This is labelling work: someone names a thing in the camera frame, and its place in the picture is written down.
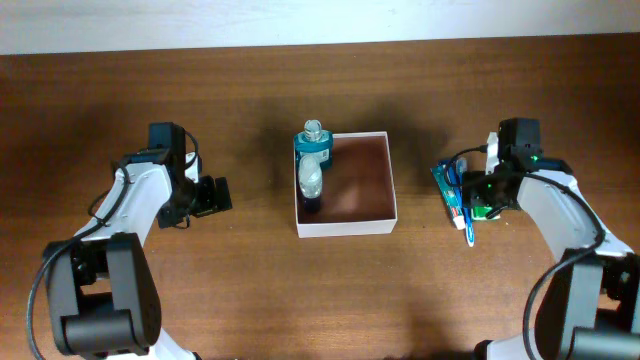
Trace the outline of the green Dettol soap packet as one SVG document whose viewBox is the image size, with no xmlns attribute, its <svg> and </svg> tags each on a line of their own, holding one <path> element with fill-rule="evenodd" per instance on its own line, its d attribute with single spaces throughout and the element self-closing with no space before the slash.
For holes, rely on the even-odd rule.
<svg viewBox="0 0 640 360">
<path fill-rule="evenodd" d="M 473 221 L 493 221 L 500 218 L 500 210 L 490 206 L 475 206 L 471 209 Z"/>
</svg>

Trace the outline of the clear purple liquid bottle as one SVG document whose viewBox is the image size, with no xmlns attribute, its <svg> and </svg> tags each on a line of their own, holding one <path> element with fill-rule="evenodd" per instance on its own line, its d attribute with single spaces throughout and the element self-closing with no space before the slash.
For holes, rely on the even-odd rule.
<svg viewBox="0 0 640 360">
<path fill-rule="evenodd" d="M 298 187 L 304 210 L 307 213 L 317 213 L 321 207 L 323 178 L 322 169 L 315 156 L 304 155 L 300 159 Z"/>
</svg>

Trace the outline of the teal mouthwash bottle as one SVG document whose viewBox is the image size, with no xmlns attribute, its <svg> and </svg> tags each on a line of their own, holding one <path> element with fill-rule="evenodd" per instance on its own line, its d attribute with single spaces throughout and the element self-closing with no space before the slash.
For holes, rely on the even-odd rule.
<svg viewBox="0 0 640 360">
<path fill-rule="evenodd" d="M 322 170 L 332 165 L 332 149 L 334 145 L 333 133 L 324 130 L 319 120 L 307 120 L 302 132 L 296 134 L 294 140 L 295 165 L 299 166 L 305 155 L 315 157 Z"/>
</svg>

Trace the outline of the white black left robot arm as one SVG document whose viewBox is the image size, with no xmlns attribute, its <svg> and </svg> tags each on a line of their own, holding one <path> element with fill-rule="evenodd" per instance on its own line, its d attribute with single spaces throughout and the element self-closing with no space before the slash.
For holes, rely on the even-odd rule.
<svg viewBox="0 0 640 360">
<path fill-rule="evenodd" d="M 154 225 L 185 230 L 192 218 L 232 207 L 225 178 L 201 172 L 191 134 L 152 123 L 147 146 L 113 167 L 89 222 L 51 242 L 35 285 L 45 285 L 55 346 L 84 359 L 195 359 L 162 327 L 160 298 L 143 246 Z"/>
</svg>

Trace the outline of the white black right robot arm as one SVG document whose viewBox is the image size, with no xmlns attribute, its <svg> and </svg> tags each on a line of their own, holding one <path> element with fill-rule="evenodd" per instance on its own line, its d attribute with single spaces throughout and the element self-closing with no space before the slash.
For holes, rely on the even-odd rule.
<svg viewBox="0 0 640 360">
<path fill-rule="evenodd" d="M 639 256 L 598 218 L 567 163 L 544 156 L 539 122 L 503 120 L 479 149 L 486 166 L 462 175 L 464 204 L 490 217 L 524 211 L 556 263 L 528 295 L 521 334 L 477 344 L 474 358 L 638 358 Z"/>
</svg>

